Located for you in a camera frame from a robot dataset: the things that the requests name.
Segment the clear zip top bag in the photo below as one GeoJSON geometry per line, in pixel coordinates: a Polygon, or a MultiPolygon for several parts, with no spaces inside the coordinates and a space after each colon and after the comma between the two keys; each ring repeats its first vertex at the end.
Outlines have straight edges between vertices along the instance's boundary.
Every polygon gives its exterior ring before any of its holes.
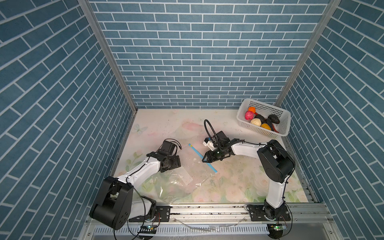
{"type": "Polygon", "coordinates": [[[191,144],[183,147],[178,156],[181,167],[153,175],[140,186],[139,192],[157,201],[177,202],[188,198],[218,172],[211,164],[202,162],[203,155],[191,144]]]}

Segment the cream toy bun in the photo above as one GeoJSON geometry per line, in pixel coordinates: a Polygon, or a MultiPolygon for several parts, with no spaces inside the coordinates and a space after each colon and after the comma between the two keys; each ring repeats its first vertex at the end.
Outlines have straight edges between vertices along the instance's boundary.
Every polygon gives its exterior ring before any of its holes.
{"type": "Polygon", "coordinates": [[[258,127],[260,127],[263,124],[262,121],[260,119],[258,119],[258,118],[252,119],[250,123],[252,125],[255,125],[255,126],[258,126],[258,127]]]}

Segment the pink toy fruit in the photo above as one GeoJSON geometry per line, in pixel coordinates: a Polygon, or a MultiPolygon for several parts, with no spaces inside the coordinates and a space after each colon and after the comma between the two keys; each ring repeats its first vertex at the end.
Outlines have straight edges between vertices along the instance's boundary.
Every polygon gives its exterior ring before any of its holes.
{"type": "Polygon", "coordinates": [[[245,120],[246,121],[251,121],[255,116],[255,113],[252,111],[246,111],[245,113],[245,120]]]}

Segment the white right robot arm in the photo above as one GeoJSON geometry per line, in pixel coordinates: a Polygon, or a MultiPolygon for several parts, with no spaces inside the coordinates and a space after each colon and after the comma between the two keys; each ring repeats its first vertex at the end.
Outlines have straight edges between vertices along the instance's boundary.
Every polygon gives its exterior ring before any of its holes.
{"type": "Polygon", "coordinates": [[[204,163],[222,161],[230,156],[246,156],[259,159],[269,178],[269,189],[264,201],[264,215],[270,221],[277,220],[286,211],[285,190],[296,164],[290,154],[276,140],[267,143],[249,143],[240,139],[219,141],[205,138],[203,145],[210,150],[203,157],[204,163]]]}

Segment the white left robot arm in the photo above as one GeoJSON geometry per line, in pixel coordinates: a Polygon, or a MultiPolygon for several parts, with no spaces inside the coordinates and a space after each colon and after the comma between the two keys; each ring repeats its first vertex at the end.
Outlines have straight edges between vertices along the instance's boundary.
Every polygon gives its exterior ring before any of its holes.
{"type": "Polygon", "coordinates": [[[146,159],[131,171],[117,177],[106,177],[101,184],[89,216],[104,225],[121,229],[127,221],[138,218],[152,221],[156,215],[156,201],[139,196],[133,201],[137,187],[158,172],[166,172],[181,167],[178,155],[165,155],[151,152],[146,159]]]}

